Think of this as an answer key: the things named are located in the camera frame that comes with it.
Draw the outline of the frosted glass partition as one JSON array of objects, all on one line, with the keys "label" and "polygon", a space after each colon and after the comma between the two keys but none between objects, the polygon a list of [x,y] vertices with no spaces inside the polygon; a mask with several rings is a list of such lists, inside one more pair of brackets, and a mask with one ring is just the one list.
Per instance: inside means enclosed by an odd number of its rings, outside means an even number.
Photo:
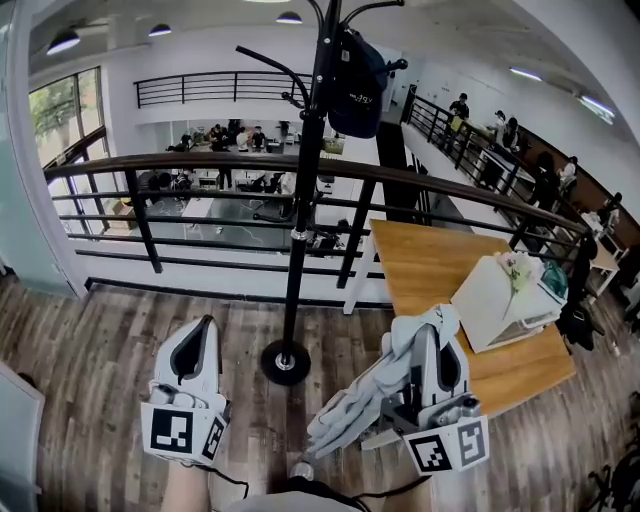
[{"label": "frosted glass partition", "polygon": [[0,0],[0,263],[38,291],[82,298],[73,253],[39,163],[29,110],[27,0]]}]

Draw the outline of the white board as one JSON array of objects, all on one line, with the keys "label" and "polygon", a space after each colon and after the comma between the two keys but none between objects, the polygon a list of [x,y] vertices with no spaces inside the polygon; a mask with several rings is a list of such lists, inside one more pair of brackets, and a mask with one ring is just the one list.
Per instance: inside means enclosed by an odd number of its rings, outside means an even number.
[{"label": "white board", "polygon": [[0,361],[0,512],[38,512],[38,439],[44,395]]}]

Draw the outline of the light grey garment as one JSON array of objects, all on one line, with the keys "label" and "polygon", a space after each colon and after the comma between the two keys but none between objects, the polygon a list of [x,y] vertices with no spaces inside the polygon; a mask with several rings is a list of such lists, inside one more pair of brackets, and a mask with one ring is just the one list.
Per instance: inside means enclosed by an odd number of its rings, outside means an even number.
[{"label": "light grey garment", "polygon": [[351,385],[338,391],[307,427],[307,453],[319,459],[354,442],[378,419],[385,398],[401,391],[410,378],[417,335],[429,326],[446,341],[459,330],[459,317],[450,304],[437,305],[417,316],[398,316],[381,339],[380,357]]}]

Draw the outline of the person's grey shirt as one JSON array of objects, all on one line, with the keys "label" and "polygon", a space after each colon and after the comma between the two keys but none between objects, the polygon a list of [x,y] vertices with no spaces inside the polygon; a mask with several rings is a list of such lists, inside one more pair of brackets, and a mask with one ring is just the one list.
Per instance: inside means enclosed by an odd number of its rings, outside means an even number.
[{"label": "person's grey shirt", "polygon": [[360,512],[339,501],[303,492],[250,496],[223,512]]}]

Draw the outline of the white artificial flowers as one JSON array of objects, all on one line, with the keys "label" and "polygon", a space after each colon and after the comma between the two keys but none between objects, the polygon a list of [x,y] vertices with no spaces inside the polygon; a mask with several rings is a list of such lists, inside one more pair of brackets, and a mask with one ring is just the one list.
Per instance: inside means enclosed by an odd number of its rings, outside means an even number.
[{"label": "white artificial flowers", "polygon": [[509,280],[510,296],[503,318],[506,318],[516,295],[538,279],[538,264],[525,252],[495,253],[494,259]]}]

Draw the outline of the large window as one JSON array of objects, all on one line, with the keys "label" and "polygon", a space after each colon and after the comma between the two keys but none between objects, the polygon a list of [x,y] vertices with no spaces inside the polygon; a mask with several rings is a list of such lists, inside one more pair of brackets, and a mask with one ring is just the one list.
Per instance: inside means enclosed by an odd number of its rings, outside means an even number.
[{"label": "large window", "polygon": [[40,164],[57,163],[71,148],[105,127],[100,67],[74,73],[29,94]]}]

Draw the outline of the wooden table with white frame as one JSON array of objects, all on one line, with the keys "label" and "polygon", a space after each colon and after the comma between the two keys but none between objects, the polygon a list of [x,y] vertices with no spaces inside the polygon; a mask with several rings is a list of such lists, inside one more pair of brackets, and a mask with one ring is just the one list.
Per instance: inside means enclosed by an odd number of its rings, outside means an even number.
[{"label": "wooden table with white frame", "polygon": [[[482,256],[504,252],[506,240],[373,219],[343,312],[353,311],[374,260],[380,260],[397,315],[418,315],[447,303]],[[475,354],[463,332],[471,390],[489,416],[500,415],[573,378],[576,367],[555,326],[531,338]]]}]

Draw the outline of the person's right forearm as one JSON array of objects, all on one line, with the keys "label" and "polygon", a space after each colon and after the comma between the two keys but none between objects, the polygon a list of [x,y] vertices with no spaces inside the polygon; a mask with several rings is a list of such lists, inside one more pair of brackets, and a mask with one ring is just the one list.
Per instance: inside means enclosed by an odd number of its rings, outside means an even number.
[{"label": "person's right forearm", "polygon": [[[420,480],[420,477],[414,472],[401,473],[396,472],[388,484],[375,493],[388,492],[398,489]],[[367,499],[373,512],[432,512],[432,491],[431,484],[433,479],[430,478],[417,484],[415,487],[402,493]]]}]

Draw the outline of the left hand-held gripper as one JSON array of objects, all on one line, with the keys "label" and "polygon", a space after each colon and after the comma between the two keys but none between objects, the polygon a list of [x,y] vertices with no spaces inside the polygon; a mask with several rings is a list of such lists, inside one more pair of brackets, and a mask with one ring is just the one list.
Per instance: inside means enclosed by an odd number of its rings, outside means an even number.
[{"label": "left hand-held gripper", "polygon": [[231,402],[217,393],[220,368],[218,327],[211,315],[183,325],[161,344],[154,378],[163,384],[153,382],[149,400],[141,404],[146,453],[185,465],[214,464],[231,412]]}]

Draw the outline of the black coat rack stand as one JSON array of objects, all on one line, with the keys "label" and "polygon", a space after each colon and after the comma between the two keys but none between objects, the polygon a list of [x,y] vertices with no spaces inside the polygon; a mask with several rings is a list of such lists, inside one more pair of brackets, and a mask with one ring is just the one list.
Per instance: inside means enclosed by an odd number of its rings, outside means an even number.
[{"label": "black coat rack stand", "polygon": [[405,0],[372,2],[354,9],[345,18],[341,18],[342,0],[329,0],[325,11],[321,10],[316,0],[307,0],[307,2],[316,13],[318,39],[311,88],[307,89],[303,84],[298,85],[303,97],[301,112],[303,131],[294,194],[296,222],[291,231],[292,243],[283,336],[280,340],[270,343],[263,350],[260,358],[261,370],[267,379],[285,387],[292,387],[304,381],[311,368],[309,352],[302,344],[294,340],[294,330],[325,117],[330,104],[330,86],[334,82],[341,49],[339,30],[365,11],[384,7],[400,7],[405,4]]}]

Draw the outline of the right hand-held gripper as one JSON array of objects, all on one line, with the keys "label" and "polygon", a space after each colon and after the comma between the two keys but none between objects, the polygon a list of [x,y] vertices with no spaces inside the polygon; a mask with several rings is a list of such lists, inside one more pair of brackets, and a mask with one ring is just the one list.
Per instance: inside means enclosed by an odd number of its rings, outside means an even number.
[{"label": "right hand-held gripper", "polygon": [[[469,379],[458,340],[441,346],[436,328],[423,325],[413,337],[410,363],[413,404],[423,409],[415,411],[396,397],[381,405],[382,418],[404,442],[418,474],[462,472],[489,459],[488,418],[477,397],[467,393]],[[456,397],[445,400],[449,395]]]}]

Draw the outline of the black balcony railing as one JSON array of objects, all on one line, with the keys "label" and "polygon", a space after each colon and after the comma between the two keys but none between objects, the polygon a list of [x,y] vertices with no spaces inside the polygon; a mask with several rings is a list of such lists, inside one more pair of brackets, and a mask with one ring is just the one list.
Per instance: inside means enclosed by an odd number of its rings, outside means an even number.
[{"label": "black balcony railing", "polygon": [[302,107],[303,94],[293,78],[281,71],[216,71],[171,75],[136,81],[139,109],[204,101],[293,101]]}]

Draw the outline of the black hanging coat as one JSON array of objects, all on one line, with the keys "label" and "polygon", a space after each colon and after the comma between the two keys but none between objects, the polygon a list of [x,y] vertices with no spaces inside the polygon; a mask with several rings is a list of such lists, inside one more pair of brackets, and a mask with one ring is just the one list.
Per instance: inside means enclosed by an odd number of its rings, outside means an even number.
[{"label": "black hanging coat", "polygon": [[587,279],[591,262],[596,258],[598,248],[590,233],[585,233],[579,243],[573,270],[568,279],[568,293],[556,326],[559,333],[570,345],[579,345],[586,351],[594,349],[594,334],[604,334],[604,330],[594,321],[584,306],[587,296]]}]

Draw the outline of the wood-topped black railing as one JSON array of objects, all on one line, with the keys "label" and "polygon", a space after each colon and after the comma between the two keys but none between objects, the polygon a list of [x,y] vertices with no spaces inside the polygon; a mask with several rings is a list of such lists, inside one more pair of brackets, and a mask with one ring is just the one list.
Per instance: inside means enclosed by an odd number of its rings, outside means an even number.
[{"label": "wood-topped black railing", "polygon": [[[287,171],[296,172],[298,160],[293,156],[268,156],[249,155],[241,156],[228,153],[202,154],[202,153],[172,153],[166,155],[134,155],[126,157],[109,158],[101,161],[87,162],[81,164],[68,164],[62,166],[49,166],[44,170],[47,183],[56,180],[69,180],[75,176],[84,176],[92,179],[97,175],[109,173],[121,173],[127,181],[127,189],[124,192],[99,192],[91,191],[84,193],[69,193],[64,195],[64,200],[75,201],[89,198],[96,202],[104,199],[126,199],[131,202],[134,214],[133,220],[140,230],[137,236],[116,236],[116,235],[87,235],[87,240],[94,242],[116,242],[137,243],[145,248],[144,254],[140,255],[140,260],[152,265],[154,271],[159,272],[163,264],[174,264],[183,266],[200,266],[211,268],[224,268],[226,262],[220,259],[194,259],[186,257],[162,256],[157,249],[160,246],[176,246],[201,249],[222,249],[236,252],[244,251],[244,246],[231,242],[215,241],[195,241],[179,240],[177,238],[158,237],[153,235],[151,227],[157,223],[176,223],[212,225],[216,227],[249,228],[260,229],[280,229],[293,227],[297,216],[291,214],[288,217],[272,218],[261,214],[256,214],[253,220],[225,220],[223,218],[209,218],[188,214],[179,216],[159,216],[149,215],[145,212],[143,203],[152,198],[186,198],[186,199],[228,199],[240,200],[274,200],[284,201],[282,194],[264,192],[223,192],[214,190],[174,190],[172,192],[154,191],[143,189],[138,184],[138,174],[141,171],[173,171],[173,170],[253,170],[253,171],[273,171],[278,175],[283,175]],[[318,167],[321,175],[326,177],[339,177],[362,180],[360,198],[357,201],[347,199],[329,199],[321,193],[315,192],[311,196],[310,205],[316,207],[346,207],[353,210],[354,220],[347,227],[316,225],[313,222],[307,224],[308,232],[318,236],[326,236],[336,239],[341,234],[346,234],[349,241],[345,248],[333,249],[311,248],[307,252],[312,256],[337,256],[342,263],[339,269],[333,271],[333,276],[337,277],[341,284],[347,283],[353,277],[352,270],[354,260],[361,256],[358,249],[359,241],[362,237],[370,234],[370,228],[366,227],[365,220],[368,213],[400,213],[409,215],[415,219],[429,220],[435,219],[435,214],[422,211],[416,207],[396,207],[375,205],[372,202],[373,192],[376,185],[401,185],[419,193],[437,193],[449,198],[466,200],[476,205],[489,206],[496,210],[509,211],[519,217],[520,222],[517,227],[500,227],[496,224],[482,222],[478,220],[458,220],[458,225],[466,227],[477,227],[487,229],[491,232],[509,235],[510,247],[516,247],[518,243],[525,239],[536,239],[547,245],[556,244],[556,239],[538,235],[531,231],[533,225],[549,225],[563,228],[573,233],[576,238],[583,236],[587,229],[575,222],[564,219],[558,215],[539,210],[532,206],[527,206],[515,200],[509,199],[486,190],[480,190],[472,186],[457,184],[452,181],[440,178],[429,177],[413,172],[400,171],[386,167],[373,166],[369,164],[353,163],[337,160],[322,159]]]}]

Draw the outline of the teal bag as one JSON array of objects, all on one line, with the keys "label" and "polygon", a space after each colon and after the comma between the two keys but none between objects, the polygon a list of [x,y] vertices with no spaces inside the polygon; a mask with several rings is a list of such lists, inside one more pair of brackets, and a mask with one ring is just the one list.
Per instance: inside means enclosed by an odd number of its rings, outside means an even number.
[{"label": "teal bag", "polygon": [[558,299],[566,299],[569,289],[568,277],[555,261],[544,261],[541,283]]}]

